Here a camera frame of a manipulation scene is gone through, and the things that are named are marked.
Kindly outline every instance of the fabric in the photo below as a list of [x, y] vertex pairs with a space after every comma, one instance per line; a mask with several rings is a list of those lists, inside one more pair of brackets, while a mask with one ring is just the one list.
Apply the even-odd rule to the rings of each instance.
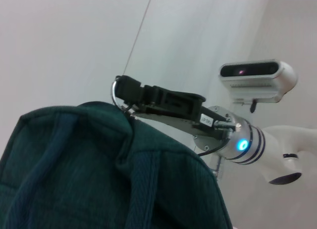
[[190, 149], [106, 103], [20, 118], [0, 161], [0, 228], [231, 229]]

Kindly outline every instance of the black cable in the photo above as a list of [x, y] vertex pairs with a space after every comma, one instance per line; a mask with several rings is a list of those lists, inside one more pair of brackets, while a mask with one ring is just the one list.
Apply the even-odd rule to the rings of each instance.
[[254, 113], [254, 111], [256, 110], [256, 107], [257, 107], [257, 100], [253, 99], [251, 107], [250, 107], [250, 112]]
[[209, 150], [209, 151], [202, 152], [202, 153], [198, 154], [198, 156], [209, 155], [209, 154], [211, 154], [211, 153], [214, 153], [214, 152], [220, 150], [221, 148], [225, 147], [225, 146], [228, 144], [229, 140], [230, 140], [230, 139], [227, 138], [227, 139], [224, 141], [224, 143], [221, 144], [220, 146], [218, 146], [218, 147], [216, 147], [216, 148], [213, 148], [213, 149], [211, 149], [211, 150]]

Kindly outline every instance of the screw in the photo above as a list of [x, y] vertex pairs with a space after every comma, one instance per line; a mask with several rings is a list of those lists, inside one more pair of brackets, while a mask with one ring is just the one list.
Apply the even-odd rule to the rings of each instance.
[[242, 127], [241, 124], [237, 123], [236, 124], [236, 131], [237, 132], [241, 131], [241, 127]]

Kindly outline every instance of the label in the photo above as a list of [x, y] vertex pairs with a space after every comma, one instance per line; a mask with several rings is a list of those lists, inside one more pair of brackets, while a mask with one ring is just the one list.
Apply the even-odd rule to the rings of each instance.
[[201, 114], [200, 116], [200, 122], [202, 124], [205, 124], [207, 126], [212, 126], [213, 123], [213, 118], [211, 118], [210, 116], [207, 116], [205, 114]]

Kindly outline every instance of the backpack strap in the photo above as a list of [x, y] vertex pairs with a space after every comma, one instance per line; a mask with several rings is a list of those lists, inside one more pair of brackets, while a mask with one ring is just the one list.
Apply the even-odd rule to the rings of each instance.
[[160, 152], [138, 152], [133, 156], [131, 201], [125, 229], [149, 229], [159, 175]]
[[4, 228], [20, 229], [29, 224], [29, 214], [39, 184], [46, 178], [63, 152], [77, 119], [78, 116], [74, 114], [57, 115], [51, 141], [41, 160], [21, 184], [8, 211]]

